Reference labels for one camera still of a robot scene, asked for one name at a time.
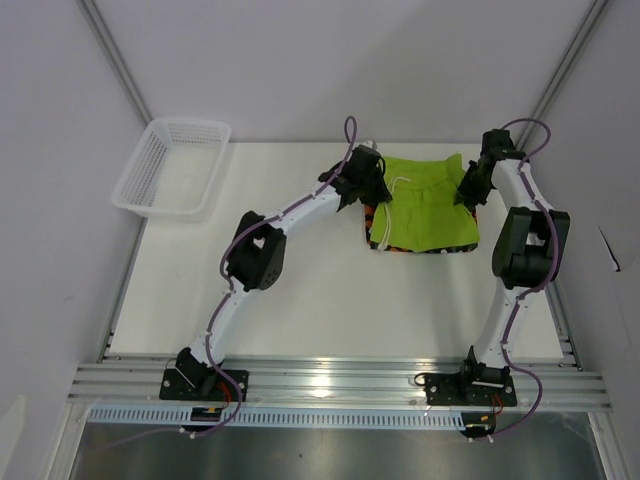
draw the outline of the white plastic basket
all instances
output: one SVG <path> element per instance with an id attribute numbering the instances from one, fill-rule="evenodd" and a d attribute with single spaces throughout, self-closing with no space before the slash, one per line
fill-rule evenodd
<path id="1" fill-rule="evenodd" d="M 145 129 L 111 202 L 143 217 L 198 220 L 220 189 L 231 127 L 159 118 Z"/>

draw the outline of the gray wall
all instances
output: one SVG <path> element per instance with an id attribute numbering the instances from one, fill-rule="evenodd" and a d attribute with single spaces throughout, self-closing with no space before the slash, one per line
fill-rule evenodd
<path id="1" fill-rule="evenodd" d="M 529 113 L 590 0 L 98 1 L 152 113 L 237 140 L 478 142 Z"/>
<path id="2" fill-rule="evenodd" d="M 547 118 L 552 142 L 533 162 L 545 195 L 571 213 L 561 285 L 579 352 L 604 373 L 632 478 L 640 476 L 639 26 L 639 2 L 613 2 Z M 622 272 L 612 272 L 599 229 Z"/>
<path id="3" fill-rule="evenodd" d="M 133 240 L 109 195 L 142 127 L 72 0 L 3 1 L 0 65 L 0 416 L 26 395 L 31 480 Z"/>

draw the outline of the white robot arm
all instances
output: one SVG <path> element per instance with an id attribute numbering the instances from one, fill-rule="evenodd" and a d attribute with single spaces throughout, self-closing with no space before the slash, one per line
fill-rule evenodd
<path id="1" fill-rule="evenodd" d="M 523 152 L 515 150 L 507 130 L 486 132 L 480 160 L 470 163 L 458 188 L 456 203 L 464 203 L 469 209 L 486 203 L 489 192 L 496 188 L 509 214 L 493 254 L 497 287 L 484 329 L 455 378 L 443 380 L 444 374 L 433 374 L 440 375 L 434 382 L 448 382 L 450 388 L 439 383 L 438 392 L 449 401 L 438 403 L 439 398 L 431 398 L 431 404 L 471 404 L 469 397 L 478 392 L 482 396 L 482 389 L 487 388 L 502 393 L 510 390 L 510 395 L 503 397 L 505 406 L 516 401 L 502 350 L 511 353 L 533 300 L 532 293 L 538 293 L 536 287 L 557 274 L 569 228 L 568 215 L 553 211 L 540 195 L 524 157 Z M 191 389 L 206 393 L 203 385 L 209 385 L 207 377 L 215 375 L 210 367 L 225 358 L 224 339 L 234 318 L 250 297 L 269 288 L 280 276 L 288 236 L 356 200 L 367 204 L 391 200 L 384 184 L 383 165 L 380 154 L 362 144 L 351 152 L 346 163 L 323 173 L 309 194 L 268 215 L 247 212 L 243 216 L 225 254 L 225 272 L 221 272 L 226 273 L 230 289 L 207 329 L 178 355 L 176 370 Z M 559 250 L 554 257 L 552 240 L 558 239 Z M 448 389 L 455 389 L 453 402 Z"/>

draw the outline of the white work surface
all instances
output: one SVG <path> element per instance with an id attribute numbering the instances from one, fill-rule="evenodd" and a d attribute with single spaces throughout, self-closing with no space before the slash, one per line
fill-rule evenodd
<path id="1" fill-rule="evenodd" d="M 222 297 L 218 264 L 240 217 L 267 213 L 311 189 L 344 155 L 345 144 L 230 146 L 230 166 L 203 223 L 147 223 L 111 343 L 111 353 L 176 353 L 201 332 Z M 381 144 L 414 160 L 479 145 Z M 298 356 L 466 356 L 495 290 L 491 254 L 506 209 L 497 192 L 478 208 L 480 246 L 471 253 L 376 252 L 354 204 L 287 239 L 278 282 L 254 298 L 230 329 L 227 354 Z M 545 295 L 539 295 L 514 348 L 519 361 L 562 358 Z"/>

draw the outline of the joint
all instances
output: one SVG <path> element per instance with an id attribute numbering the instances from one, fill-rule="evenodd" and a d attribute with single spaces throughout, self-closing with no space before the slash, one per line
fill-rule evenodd
<path id="1" fill-rule="evenodd" d="M 351 157 L 344 165 L 342 171 L 331 182 L 331 186 L 340 195 L 338 211 L 347 205 L 360 200 L 365 205 L 378 205 L 391 201 L 391 193 L 384 181 L 384 172 L 378 166 L 384 159 L 373 148 L 359 145 L 351 152 Z M 338 168 L 334 165 L 318 178 L 320 182 L 326 182 Z"/>
<path id="2" fill-rule="evenodd" d="M 501 160 L 522 160 L 525 153 L 517 150 L 509 130 L 491 130 L 482 135 L 482 149 L 477 162 L 469 162 L 469 168 L 458 186 L 455 204 L 460 203 L 469 211 L 487 203 L 494 188 L 491 183 L 493 169 Z"/>
<path id="3" fill-rule="evenodd" d="M 571 220 L 566 212 L 551 210 L 549 214 L 558 235 L 559 248 L 553 280 L 560 268 Z M 527 243 L 530 234 L 536 235 L 543 244 Z M 512 207 L 493 250 L 491 268 L 493 274 L 502 279 L 508 289 L 535 288 L 548 275 L 552 267 L 553 253 L 551 230 L 544 214 L 526 207 Z"/>
<path id="4" fill-rule="evenodd" d="M 235 382 L 241 385 L 242 398 L 246 398 L 249 372 L 246 370 L 225 370 Z M 238 394 L 231 382 L 218 375 L 215 368 L 199 361 L 191 353 L 191 348 L 183 348 L 176 356 L 174 368 L 167 368 L 160 384 L 160 400 L 220 402 L 225 400 L 225 392 L 220 388 L 225 384 L 231 392 L 231 400 L 238 401 Z"/>
<path id="5" fill-rule="evenodd" d="M 244 214 L 235 237 L 264 220 L 253 211 Z M 246 292 L 256 288 L 266 290 L 282 273 L 287 236 L 272 225 L 262 225 L 246 235 L 229 254 L 227 273 L 235 277 Z"/>

